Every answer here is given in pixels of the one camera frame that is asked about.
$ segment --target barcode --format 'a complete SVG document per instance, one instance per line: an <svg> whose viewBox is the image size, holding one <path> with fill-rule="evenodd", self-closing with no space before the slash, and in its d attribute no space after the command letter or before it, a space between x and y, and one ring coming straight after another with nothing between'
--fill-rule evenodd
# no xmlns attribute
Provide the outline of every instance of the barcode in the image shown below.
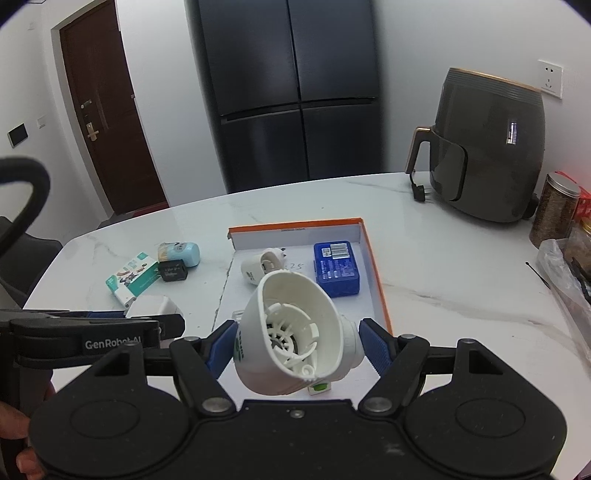
<svg viewBox="0 0 591 480"><path fill-rule="evenodd" d="M330 253L332 253L333 260L350 257L349 248L347 247L347 244L331 244Z"/></svg>

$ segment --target human hand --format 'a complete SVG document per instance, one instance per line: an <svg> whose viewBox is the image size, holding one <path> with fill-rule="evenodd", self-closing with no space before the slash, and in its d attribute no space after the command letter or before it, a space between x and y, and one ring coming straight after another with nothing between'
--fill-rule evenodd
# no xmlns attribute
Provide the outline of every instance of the human hand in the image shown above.
<svg viewBox="0 0 591 480"><path fill-rule="evenodd" d="M47 390L46 398L54 394L53 386ZM7 440L25 439L29 432L29 418L21 411L0 402L0 438ZM45 472L32 448L26 448L17 455L17 468L27 480L41 480Z"/></svg>

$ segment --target wall outlet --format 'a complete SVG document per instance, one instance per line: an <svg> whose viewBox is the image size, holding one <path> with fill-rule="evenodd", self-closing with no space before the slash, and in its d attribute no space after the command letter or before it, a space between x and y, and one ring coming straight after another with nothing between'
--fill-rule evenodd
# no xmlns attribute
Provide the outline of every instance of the wall outlet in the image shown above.
<svg viewBox="0 0 591 480"><path fill-rule="evenodd" d="M562 98L563 68L547 61L538 60L538 87L542 92Z"/></svg>

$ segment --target white marble table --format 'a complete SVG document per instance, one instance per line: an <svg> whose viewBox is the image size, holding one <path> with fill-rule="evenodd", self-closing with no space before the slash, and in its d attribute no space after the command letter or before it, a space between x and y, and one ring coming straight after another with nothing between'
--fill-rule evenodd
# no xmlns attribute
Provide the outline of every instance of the white marble table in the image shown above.
<svg viewBox="0 0 591 480"><path fill-rule="evenodd" d="M161 242L194 241L202 261L188 279L148 291L179 305L187 335L207 336L233 254L228 227L346 217L365 221L395 334L438 346L476 338L509 363L564 413L569 432L554 474L572 480L591 459L591 369L554 296L525 265L537 253L531 224L496 225L438 201L416 203L401 173L237 193L108 226L69 242L26 307L120 309L105 286L109 275L140 251L155 256ZM79 371L56 372L56 386Z"/></svg>

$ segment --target jar lid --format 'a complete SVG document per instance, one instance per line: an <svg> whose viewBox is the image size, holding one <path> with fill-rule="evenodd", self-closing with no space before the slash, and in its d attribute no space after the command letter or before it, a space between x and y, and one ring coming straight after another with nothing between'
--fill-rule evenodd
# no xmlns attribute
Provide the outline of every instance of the jar lid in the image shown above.
<svg viewBox="0 0 591 480"><path fill-rule="evenodd" d="M555 171L548 173L546 175L546 181L560 193L564 193L569 197L577 199L581 196L579 185L560 173L556 173Z"/></svg>
<svg viewBox="0 0 591 480"><path fill-rule="evenodd" d="M582 219L581 227L583 227L583 230L585 230L589 235L591 235L591 218Z"/></svg>

